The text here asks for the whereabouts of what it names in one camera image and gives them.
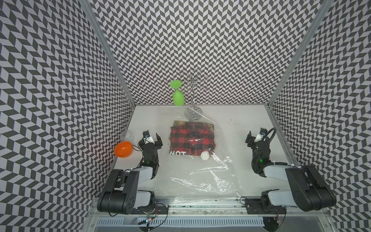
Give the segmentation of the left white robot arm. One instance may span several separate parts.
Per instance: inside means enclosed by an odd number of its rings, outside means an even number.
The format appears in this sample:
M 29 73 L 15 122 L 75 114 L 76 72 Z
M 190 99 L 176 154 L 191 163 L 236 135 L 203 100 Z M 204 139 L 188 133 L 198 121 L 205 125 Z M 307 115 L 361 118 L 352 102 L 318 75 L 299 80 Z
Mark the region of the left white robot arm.
M 159 169 L 158 150 L 163 143 L 158 134 L 154 140 L 149 131 L 144 131 L 138 145 L 143 154 L 139 166 L 134 169 L 111 171 L 98 198 L 99 212 L 129 215 L 132 211 L 149 213 L 155 209 L 154 192 L 139 190 L 138 185 L 156 177 Z

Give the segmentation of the clear plastic vacuum bag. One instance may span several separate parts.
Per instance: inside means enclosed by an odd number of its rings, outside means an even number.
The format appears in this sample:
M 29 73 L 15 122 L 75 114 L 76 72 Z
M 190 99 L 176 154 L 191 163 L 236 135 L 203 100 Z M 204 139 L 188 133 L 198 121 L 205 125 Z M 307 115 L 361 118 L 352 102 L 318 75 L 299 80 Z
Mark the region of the clear plastic vacuum bag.
M 161 113 L 167 130 L 167 152 L 161 155 L 161 170 L 158 175 L 159 193 L 174 202 L 233 197 L 241 190 L 236 176 L 228 140 L 216 116 L 203 109 L 214 124 L 215 150 L 208 160 L 200 156 L 170 155 L 170 131 L 174 121 L 188 121 L 186 107 L 174 107 Z

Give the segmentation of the red plaid shirt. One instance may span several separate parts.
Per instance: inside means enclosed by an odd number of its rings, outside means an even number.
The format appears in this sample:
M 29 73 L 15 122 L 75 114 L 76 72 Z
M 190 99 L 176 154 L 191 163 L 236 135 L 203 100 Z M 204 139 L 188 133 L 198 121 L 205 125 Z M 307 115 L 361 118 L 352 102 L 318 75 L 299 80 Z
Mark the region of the red plaid shirt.
M 170 155 L 200 156 L 203 151 L 215 150 L 215 135 L 205 127 L 175 126 L 170 131 Z

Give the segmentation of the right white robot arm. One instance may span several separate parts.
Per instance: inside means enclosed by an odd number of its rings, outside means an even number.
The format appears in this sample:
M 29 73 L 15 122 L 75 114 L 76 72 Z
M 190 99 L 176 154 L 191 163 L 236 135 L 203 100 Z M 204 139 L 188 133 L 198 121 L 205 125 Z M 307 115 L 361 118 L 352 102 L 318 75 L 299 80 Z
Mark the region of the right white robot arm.
M 257 136 L 247 135 L 245 143 L 252 149 L 251 167 L 260 177 L 287 182 L 289 189 L 266 190 L 259 198 L 248 198 L 244 201 L 247 209 L 263 214 L 283 214 L 288 207 L 308 212 L 335 206 L 335 194 L 314 165 L 295 166 L 270 160 L 270 143 L 275 134 L 276 128 L 261 128 Z

